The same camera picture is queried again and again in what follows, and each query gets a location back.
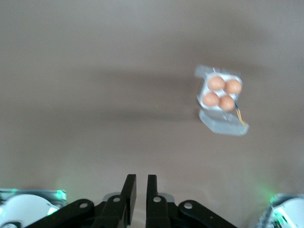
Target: green led light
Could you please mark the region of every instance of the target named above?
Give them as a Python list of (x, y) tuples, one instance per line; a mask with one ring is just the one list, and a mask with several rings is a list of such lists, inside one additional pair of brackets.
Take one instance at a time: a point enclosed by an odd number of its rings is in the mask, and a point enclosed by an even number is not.
[(15, 194), (18, 190), (17, 189), (12, 189), (11, 193)]
[(269, 203), (271, 203), (271, 204), (274, 203), (275, 199), (276, 199), (276, 198), (273, 196), (273, 197), (270, 199)]
[(0, 208), (0, 216), (4, 217), (6, 215), (6, 212), (3, 208)]
[(56, 197), (57, 197), (58, 200), (66, 200), (67, 199), (67, 195), (62, 190), (57, 191)]
[(48, 210), (47, 215), (51, 215), (51, 214), (53, 214), (55, 211), (57, 211), (56, 208), (50, 208), (50, 209)]

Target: gray surface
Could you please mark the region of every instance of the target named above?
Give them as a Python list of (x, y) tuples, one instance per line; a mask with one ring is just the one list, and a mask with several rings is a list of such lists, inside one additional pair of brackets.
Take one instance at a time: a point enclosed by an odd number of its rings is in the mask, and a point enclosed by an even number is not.
[[(0, 187), (100, 202), (148, 174), (245, 227), (303, 192), (304, 2), (1, 1)], [(198, 119), (197, 64), (240, 70), (250, 129)]]

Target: egg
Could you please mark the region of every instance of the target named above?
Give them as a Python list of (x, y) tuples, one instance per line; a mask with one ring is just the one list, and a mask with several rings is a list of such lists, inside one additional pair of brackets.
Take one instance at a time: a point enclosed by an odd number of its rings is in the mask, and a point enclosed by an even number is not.
[(225, 92), (229, 94), (239, 94), (241, 90), (242, 84), (236, 79), (231, 79), (225, 84)]
[(231, 96), (225, 95), (219, 99), (219, 107), (224, 111), (232, 111), (235, 108), (234, 100)]
[(208, 81), (208, 88), (211, 90), (222, 90), (225, 86), (225, 81), (220, 76), (213, 76)]
[(219, 103), (219, 96), (216, 95), (215, 93), (207, 93), (203, 96), (203, 104), (206, 106), (216, 106)]

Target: plastic packaging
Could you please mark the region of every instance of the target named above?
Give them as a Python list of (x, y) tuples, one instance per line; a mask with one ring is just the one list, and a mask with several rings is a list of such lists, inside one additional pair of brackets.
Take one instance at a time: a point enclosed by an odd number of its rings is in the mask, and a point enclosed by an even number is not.
[(234, 79), (242, 85), (242, 81), (238, 74), (231, 71), (229, 72), (225, 69), (211, 68), (200, 65), (195, 70), (195, 76), (204, 79), (197, 96), (198, 102), (203, 108), (199, 112), (201, 121), (215, 133), (236, 136), (245, 135), (249, 129), (249, 125), (247, 123), (242, 123), (238, 117), (228, 111), (223, 110), (220, 103), (215, 106), (207, 106), (203, 103), (203, 98), (208, 93), (215, 93), (219, 98), (229, 95), (232, 97), (234, 102), (236, 102), (239, 97), (239, 93), (229, 94), (225, 91), (225, 88), (211, 90), (209, 88), (210, 86), (208, 86), (208, 82), (210, 79), (219, 76), (225, 81), (225, 83)]

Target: yellow wire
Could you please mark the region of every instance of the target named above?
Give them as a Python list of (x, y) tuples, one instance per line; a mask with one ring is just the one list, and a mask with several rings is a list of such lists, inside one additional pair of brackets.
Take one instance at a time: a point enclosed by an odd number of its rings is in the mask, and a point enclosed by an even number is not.
[(245, 124), (245, 122), (242, 119), (241, 111), (238, 108), (237, 108), (237, 116), (238, 116), (240, 122), (245, 126), (246, 124)]

